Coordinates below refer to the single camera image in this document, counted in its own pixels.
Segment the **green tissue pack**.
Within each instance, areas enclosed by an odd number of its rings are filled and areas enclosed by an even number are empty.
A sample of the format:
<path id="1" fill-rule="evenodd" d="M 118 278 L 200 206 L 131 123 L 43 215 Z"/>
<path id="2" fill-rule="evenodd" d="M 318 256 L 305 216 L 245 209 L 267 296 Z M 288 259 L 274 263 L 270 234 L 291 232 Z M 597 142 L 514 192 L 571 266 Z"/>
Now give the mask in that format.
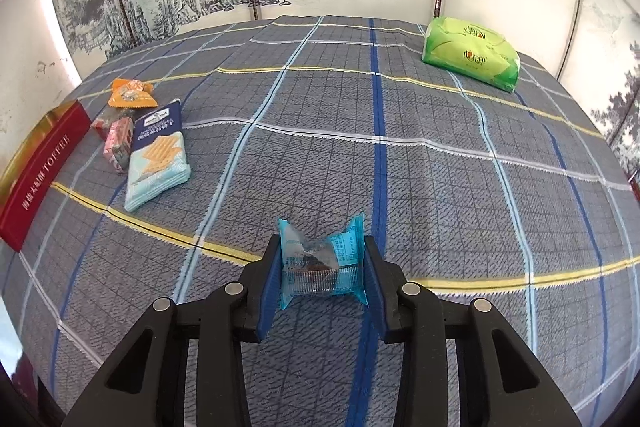
<path id="1" fill-rule="evenodd" d="M 435 17 L 424 35 L 422 62 L 512 93 L 521 59 L 497 31 L 454 17 Z"/>

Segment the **pink snack packet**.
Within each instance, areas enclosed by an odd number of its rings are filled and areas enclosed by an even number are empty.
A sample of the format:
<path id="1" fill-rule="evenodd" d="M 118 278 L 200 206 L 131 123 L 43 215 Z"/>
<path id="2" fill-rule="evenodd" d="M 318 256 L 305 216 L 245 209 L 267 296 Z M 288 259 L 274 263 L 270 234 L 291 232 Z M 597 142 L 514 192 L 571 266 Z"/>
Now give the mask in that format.
<path id="1" fill-rule="evenodd" d="M 115 120 L 108 130 L 103 156 L 120 173 L 128 169 L 133 137 L 134 122 L 130 117 Z"/>

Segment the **red gold toffee tin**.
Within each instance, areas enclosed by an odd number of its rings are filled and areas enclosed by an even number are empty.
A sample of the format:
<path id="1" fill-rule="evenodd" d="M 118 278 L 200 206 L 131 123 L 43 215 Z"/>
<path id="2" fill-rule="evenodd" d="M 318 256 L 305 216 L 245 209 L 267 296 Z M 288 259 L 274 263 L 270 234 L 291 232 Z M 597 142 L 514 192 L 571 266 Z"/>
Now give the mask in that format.
<path id="1" fill-rule="evenodd" d="M 67 158 L 91 124 L 78 101 L 44 115 L 9 161 L 1 176 L 1 239 L 20 251 L 32 221 Z"/>

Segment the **orange snack packet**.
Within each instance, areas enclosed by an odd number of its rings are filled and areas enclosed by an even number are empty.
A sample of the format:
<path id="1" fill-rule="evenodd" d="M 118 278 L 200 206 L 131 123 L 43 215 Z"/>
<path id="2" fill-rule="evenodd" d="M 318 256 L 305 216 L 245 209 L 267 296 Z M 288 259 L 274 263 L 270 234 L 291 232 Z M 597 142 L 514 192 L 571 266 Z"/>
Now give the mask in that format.
<path id="1" fill-rule="evenodd" d="M 152 97 L 153 86 L 137 79 L 116 78 L 107 104 L 114 108 L 153 108 L 157 101 Z"/>

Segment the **blue candy wrapper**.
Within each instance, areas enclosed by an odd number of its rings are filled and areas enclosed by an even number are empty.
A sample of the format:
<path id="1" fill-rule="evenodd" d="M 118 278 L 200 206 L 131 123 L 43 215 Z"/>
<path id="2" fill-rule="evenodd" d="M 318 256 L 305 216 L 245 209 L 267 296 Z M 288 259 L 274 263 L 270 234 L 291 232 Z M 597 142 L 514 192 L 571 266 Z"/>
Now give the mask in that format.
<path id="1" fill-rule="evenodd" d="M 352 218 L 341 232 L 306 239 L 290 222 L 279 220 L 282 259 L 280 309 L 295 297 L 354 295 L 367 306 L 363 283 L 363 217 Z"/>

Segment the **grey plaid tablecloth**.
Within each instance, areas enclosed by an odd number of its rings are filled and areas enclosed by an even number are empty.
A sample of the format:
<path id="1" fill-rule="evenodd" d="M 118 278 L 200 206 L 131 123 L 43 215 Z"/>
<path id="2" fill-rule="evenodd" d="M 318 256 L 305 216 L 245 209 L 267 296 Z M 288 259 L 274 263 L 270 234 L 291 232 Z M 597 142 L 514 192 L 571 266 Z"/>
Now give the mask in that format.
<path id="1" fill-rule="evenodd" d="M 639 369 L 639 206 L 578 104 L 535 60 L 503 93 L 428 66 L 399 20 L 280 16 L 150 43 L 74 90 L 99 115 L 116 78 L 179 100 L 188 182 L 134 211 L 89 132 L 20 251 L 1 251 L 9 329 L 69 410 L 152 300 L 207 296 L 280 220 L 314 239 L 361 216 L 435 294 L 485 297 L 580 421 Z"/>

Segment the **dark seed bar packet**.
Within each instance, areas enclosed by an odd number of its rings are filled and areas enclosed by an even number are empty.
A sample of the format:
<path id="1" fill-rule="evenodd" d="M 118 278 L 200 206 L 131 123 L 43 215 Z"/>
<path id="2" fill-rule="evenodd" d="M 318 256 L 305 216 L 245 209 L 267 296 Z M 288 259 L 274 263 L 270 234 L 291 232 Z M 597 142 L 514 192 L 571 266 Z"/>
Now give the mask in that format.
<path id="1" fill-rule="evenodd" d="M 106 106 L 96 119 L 92 122 L 91 128 L 105 141 L 113 122 L 129 117 L 134 118 L 134 109 L 130 107 L 117 108 Z"/>

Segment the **blue soda cracker pack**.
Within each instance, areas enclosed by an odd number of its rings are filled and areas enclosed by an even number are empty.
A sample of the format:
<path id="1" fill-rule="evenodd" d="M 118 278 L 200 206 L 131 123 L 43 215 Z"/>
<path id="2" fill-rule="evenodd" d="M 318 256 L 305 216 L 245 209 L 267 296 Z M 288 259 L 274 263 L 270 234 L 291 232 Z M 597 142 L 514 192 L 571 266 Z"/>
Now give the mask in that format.
<path id="1" fill-rule="evenodd" d="M 181 101 L 175 98 L 134 122 L 124 204 L 127 212 L 190 179 L 181 109 Z"/>

